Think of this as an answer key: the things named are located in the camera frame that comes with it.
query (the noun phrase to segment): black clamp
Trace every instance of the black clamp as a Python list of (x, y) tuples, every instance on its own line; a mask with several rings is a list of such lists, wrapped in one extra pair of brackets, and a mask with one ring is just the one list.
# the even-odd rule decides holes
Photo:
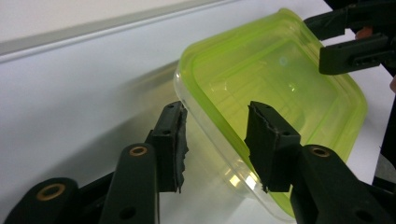
[(396, 67), (396, 1), (361, 2), (304, 21), (319, 39), (373, 27), (373, 35), (320, 49), (319, 72), (338, 75), (378, 66)]
[(80, 189), (69, 178), (41, 182), (5, 224), (159, 223), (159, 192), (176, 192), (184, 182), (186, 118), (181, 102), (167, 105), (146, 142), (121, 152), (114, 173)]
[(395, 223), (396, 197), (364, 185), (329, 148), (300, 145), (301, 136), (271, 106), (251, 102), (250, 161), (264, 191), (291, 192), (299, 224)]

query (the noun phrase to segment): container lid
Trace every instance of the container lid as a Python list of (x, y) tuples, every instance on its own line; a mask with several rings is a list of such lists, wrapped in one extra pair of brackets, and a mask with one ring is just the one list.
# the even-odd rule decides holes
[[(297, 15), (280, 9), (189, 46), (178, 75), (253, 172), (244, 143), (250, 101), (275, 108), (302, 136), (302, 145), (323, 145), (346, 161), (367, 104), (349, 75), (319, 73), (321, 47)], [(288, 194), (271, 195), (292, 215)]]

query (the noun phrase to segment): brass grommet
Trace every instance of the brass grommet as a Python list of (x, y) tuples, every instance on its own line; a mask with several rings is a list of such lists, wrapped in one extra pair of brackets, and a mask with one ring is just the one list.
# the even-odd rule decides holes
[(142, 156), (148, 152), (148, 149), (146, 147), (133, 147), (129, 151), (129, 155), (131, 156)]
[(51, 184), (41, 189), (36, 197), (39, 201), (49, 201), (63, 194), (65, 189), (64, 184)]
[(319, 156), (319, 157), (330, 157), (330, 153), (328, 150), (326, 150), (325, 148), (321, 148), (321, 147), (311, 147), (309, 148), (309, 151), (311, 151), (312, 154)]

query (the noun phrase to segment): screw hole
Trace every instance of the screw hole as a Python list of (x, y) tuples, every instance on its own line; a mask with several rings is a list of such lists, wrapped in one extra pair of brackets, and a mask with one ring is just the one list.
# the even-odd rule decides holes
[(360, 218), (361, 220), (363, 220), (365, 222), (373, 222), (373, 220), (374, 220), (373, 216), (364, 210), (359, 210), (355, 214), (358, 218)]
[(141, 156), (144, 155), (148, 152), (148, 149), (146, 147), (133, 147), (130, 151), (129, 154), (131, 156)]
[(134, 209), (134, 207), (127, 207), (120, 212), (120, 218), (123, 220), (130, 219), (134, 217), (135, 214), (136, 209)]
[(39, 201), (49, 201), (63, 194), (65, 189), (64, 184), (51, 184), (40, 190), (36, 197)]
[(330, 156), (330, 153), (324, 148), (311, 147), (310, 151), (311, 151), (311, 153), (313, 153), (314, 155), (319, 156), (319, 157), (329, 157)]

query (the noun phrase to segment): plastic container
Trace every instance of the plastic container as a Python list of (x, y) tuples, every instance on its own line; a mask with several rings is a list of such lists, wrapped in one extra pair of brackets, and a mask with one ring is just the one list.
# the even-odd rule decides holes
[(367, 112), (349, 75), (318, 72), (320, 47), (297, 15), (280, 9), (189, 46), (175, 77), (178, 97), (229, 164), (228, 181), (240, 192), (250, 189), (284, 221), (293, 221), (289, 194), (265, 194), (248, 158), (250, 101), (274, 107), (300, 133), (302, 145), (329, 147), (344, 161)]

